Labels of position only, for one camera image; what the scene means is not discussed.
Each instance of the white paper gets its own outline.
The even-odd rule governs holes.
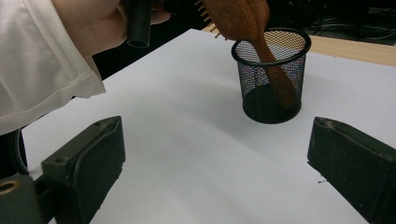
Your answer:
[[[314,117],[396,147],[396,68],[308,53],[303,107],[261,124],[242,109],[233,41],[190,30],[24,129],[39,163],[100,119],[122,116],[126,162],[92,223],[367,223],[307,164]]]

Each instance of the mesh pencil holder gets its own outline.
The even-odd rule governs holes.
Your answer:
[[[243,99],[243,109],[261,123],[281,123],[294,118],[302,105],[305,56],[311,39],[304,32],[290,28],[272,28],[264,33],[275,62],[262,63],[253,46],[247,41],[233,44],[232,55],[237,61]],[[281,72],[294,91],[292,106],[285,108],[274,93],[277,74],[270,81],[268,73]]]

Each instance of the lab coat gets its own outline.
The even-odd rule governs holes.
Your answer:
[[[50,0],[0,0],[0,135],[103,92]]]

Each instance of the white sheet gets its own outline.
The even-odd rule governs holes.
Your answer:
[[[122,116],[127,161],[92,223],[367,223],[306,162],[314,117],[396,147],[396,67],[308,53],[303,107],[275,125],[242,110],[232,41],[190,30],[24,129],[29,165]]]

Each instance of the black cylinder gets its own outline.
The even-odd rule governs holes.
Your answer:
[[[149,46],[151,0],[132,0],[129,5],[126,42],[136,48]]]

